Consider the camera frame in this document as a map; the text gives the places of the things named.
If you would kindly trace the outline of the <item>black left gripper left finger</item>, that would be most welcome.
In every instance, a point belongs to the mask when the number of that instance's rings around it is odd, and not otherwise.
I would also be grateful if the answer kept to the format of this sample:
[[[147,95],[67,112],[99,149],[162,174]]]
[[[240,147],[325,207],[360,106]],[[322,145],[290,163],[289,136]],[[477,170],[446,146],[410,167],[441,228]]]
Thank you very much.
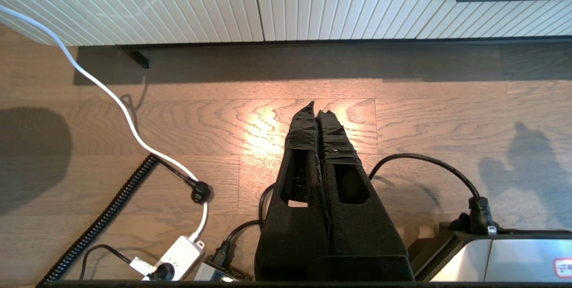
[[[258,281],[330,281],[329,213],[314,103],[292,117],[255,254]]]

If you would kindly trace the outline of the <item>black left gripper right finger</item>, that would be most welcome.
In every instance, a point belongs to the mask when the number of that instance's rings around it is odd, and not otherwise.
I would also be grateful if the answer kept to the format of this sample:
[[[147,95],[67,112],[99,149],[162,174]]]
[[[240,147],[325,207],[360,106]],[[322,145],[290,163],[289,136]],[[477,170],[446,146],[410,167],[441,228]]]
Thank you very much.
[[[408,251],[335,113],[321,111],[320,161],[328,208],[323,281],[412,281]]]

